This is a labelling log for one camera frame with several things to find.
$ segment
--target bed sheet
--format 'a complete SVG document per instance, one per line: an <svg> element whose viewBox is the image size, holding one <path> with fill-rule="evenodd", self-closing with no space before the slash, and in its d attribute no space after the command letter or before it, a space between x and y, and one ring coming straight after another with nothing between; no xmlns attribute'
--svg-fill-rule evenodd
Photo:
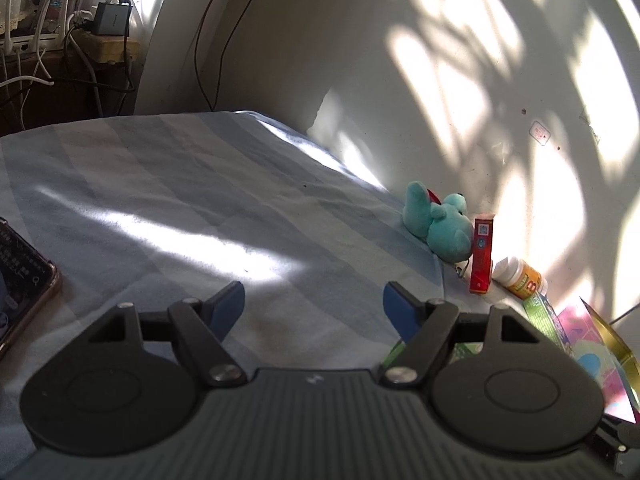
<svg viewBox="0 0 640 480"><path fill-rule="evenodd" d="M0 363L0 475L32 450L18 399L55 352L121 301L206 299L231 280L225 347L257 367L367 368L398 336L382 289L481 298L401 224L401 205L253 112L132 116L0 139L0 216L53 260L62 292ZM172 358L170 348L149 351Z"/></svg>

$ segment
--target ribbed gray surface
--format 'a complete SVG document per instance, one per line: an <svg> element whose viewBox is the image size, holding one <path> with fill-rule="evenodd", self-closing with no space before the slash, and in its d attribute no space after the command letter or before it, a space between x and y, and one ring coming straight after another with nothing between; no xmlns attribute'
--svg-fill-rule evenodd
<svg viewBox="0 0 640 480"><path fill-rule="evenodd" d="M414 394L366 371L263 370L248 386L210 394L171 439L111 460L44 450L9 480L601 480L584 455L501 462L453 441Z"/></svg>

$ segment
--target plush toy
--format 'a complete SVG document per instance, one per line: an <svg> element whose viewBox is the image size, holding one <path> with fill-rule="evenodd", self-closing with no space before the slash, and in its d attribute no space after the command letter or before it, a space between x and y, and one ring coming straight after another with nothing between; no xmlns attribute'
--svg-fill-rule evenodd
<svg viewBox="0 0 640 480"><path fill-rule="evenodd" d="M466 217L461 194L451 194L440 203L420 182L412 182L406 188L402 221L444 261L455 264L471 257L474 226Z"/></svg>

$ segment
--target metal screw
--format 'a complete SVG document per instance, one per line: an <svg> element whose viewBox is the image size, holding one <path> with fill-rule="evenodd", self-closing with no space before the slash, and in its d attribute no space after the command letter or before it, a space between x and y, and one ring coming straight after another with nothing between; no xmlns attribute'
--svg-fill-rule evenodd
<svg viewBox="0 0 640 480"><path fill-rule="evenodd" d="M409 384L418 378L418 372L406 366L394 366L385 372L385 377L393 384Z"/></svg>
<svg viewBox="0 0 640 480"><path fill-rule="evenodd" d="M235 381L242 376L242 370L236 365L218 365L209 370L209 376L218 383Z"/></svg>

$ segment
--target pink paper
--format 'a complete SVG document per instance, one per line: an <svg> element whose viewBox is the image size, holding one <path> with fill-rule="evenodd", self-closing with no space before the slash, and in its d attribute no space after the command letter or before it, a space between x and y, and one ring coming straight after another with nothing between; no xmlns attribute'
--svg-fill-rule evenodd
<svg viewBox="0 0 640 480"><path fill-rule="evenodd" d="M605 413L635 422L631 402L616 370L614 358L600 337L582 300L575 298L571 301L558 314L558 320L574 349L574 359L600 385L605 400Z"/></svg>

